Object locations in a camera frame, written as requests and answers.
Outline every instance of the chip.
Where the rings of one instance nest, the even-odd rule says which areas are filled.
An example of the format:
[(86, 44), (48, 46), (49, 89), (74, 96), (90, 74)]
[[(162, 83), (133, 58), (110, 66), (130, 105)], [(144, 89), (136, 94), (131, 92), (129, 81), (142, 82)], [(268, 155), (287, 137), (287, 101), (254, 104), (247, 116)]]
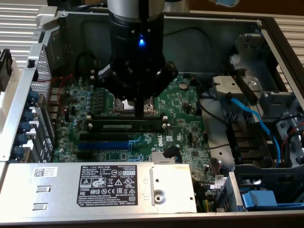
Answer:
[(173, 101), (173, 105), (179, 106), (179, 105), (180, 105), (180, 101), (179, 101), (179, 100), (174, 100), (174, 101)]
[(191, 127), (192, 132), (198, 132), (199, 128), (198, 127)]
[(198, 151), (192, 151), (192, 156), (193, 157), (198, 157), (199, 156), (199, 152)]

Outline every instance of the red wire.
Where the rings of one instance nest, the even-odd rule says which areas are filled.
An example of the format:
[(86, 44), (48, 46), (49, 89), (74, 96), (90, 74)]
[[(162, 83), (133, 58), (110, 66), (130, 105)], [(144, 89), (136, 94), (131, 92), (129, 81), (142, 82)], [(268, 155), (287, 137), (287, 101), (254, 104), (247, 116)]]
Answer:
[(55, 82), (55, 81), (57, 81), (58, 79), (62, 79), (62, 78), (63, 78), (63, 77), (56, 77), (56, 78), (53, 78), (53, 79), (43, 80), (43, 81), (37, 81), (37, 82), (39, 82), (39, 83), (50, 82), (50, 81)]
[(63, 78), (62, 82), (60, 83), (60, 87), (59, 87), (59, 89), (58, 89), (58, 92), (57, 92), (57, 100), (58, 100), (58, 102), (59, 102), (59, 107), (60, 107), (60, 109), (61, 109), (62, 112), (64, 112), (65, 110), (64, 110), (64, 108), (63, 108), (63, 105), (62, 105), (61, 102), (60, 102), (60, 99), (59, 99), (59, 92), (60, 92), (60, 89), (63, 87), (65, 81), (68, 80), (68, 79), (70, 79), (72, 76), (73, 76), (73, 74), (71, 73), (71, 74), (69, 74), (67, 77)]
[[(294, 132), (298, 127), (301, 127), (302, 125), (304, 125), (304, 122), (300, 123), (299, 125), (297, 125), (295, 128), (293, 128), (290, 133)], [(287, 137), (285, 138), (285, 141), (283, 142), (282, 144), (282, 147), (281, 147), (281, 155), (283, 155), (283, 152), (284, 152), (284, 148), (285, 148), (285, 144), (286, 144), (286, 140), (287, 140)]]

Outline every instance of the green circuit board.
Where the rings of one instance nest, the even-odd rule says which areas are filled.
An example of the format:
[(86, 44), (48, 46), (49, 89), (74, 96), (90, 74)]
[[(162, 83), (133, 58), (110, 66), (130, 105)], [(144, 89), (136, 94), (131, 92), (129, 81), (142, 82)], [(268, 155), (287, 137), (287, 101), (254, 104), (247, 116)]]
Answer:
[(123, 110), (120, 112), (117, 104), (122, 107), (121, 101), (115, 100), (114, 96), (103, 88), (93, 88), (88, 81), (75, 81), (65, 87), (65, 103), (69, 110), (74, 106), (75, 115), (70, 113), (69, 122), (66, 122), (65, 115), (61, 112), (57, 118), (56, 136), (57, 143), (53, 162), (153, 162), (153, 153), (163, 153), (172, 145), (180, 146), (183, 163), (190, 165), (192, 177), (197, 180), (213, 180), (210, 170), (204, 172), (205, 166), (209, 165), (209, 150), (203, 141), (205, 127), (202, 116), (196, 113), (197, 94), (194, 87), (187, 89), (179, 88), (180, 83), (189, 85), (188, 79), (178, 76), (167, 87), (163, 93), (151, 100), (147, 105), (145, 115), (151, 118), (160, 118), (165, 114), (168, 120), (165, 121), (165, 129), (162, 132), (125, 132), (108, 133), (109, 137), (119, 134), (127, 134), (132, 140), (137, 141), (132, 149), (107, 149), (107, 150), (80, 150), (79, 144), (83, 141), (81, 135), (96, 134), (89, 129), (89, 115), (94, 115), (99, 119), (111, 118), (111, 124), (119, 119), (115, 117), (126, 115), (130, 112)]

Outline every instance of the ventilation grille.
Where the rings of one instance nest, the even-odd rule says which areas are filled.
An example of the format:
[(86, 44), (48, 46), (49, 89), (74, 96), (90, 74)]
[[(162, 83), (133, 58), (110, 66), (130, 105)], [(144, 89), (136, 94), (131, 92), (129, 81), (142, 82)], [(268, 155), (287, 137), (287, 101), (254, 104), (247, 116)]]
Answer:
[(46, 99), (49, 96), (50, 85), (52, 80), (51, 71), (48, 65), (48, 58), (44, 46), (39, 55), (39, 61), (37, 66), (38, 80), (32, 82), (31, 87), (39, 94), (44, 94)]

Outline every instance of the power supply label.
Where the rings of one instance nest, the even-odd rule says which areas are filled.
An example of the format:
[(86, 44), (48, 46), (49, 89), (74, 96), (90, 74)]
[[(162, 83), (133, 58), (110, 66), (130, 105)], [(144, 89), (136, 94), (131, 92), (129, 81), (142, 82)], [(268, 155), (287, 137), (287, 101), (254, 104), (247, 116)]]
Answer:
[(137, 166), (81, 166), (77, 204), (81, 207), (138, 205)]

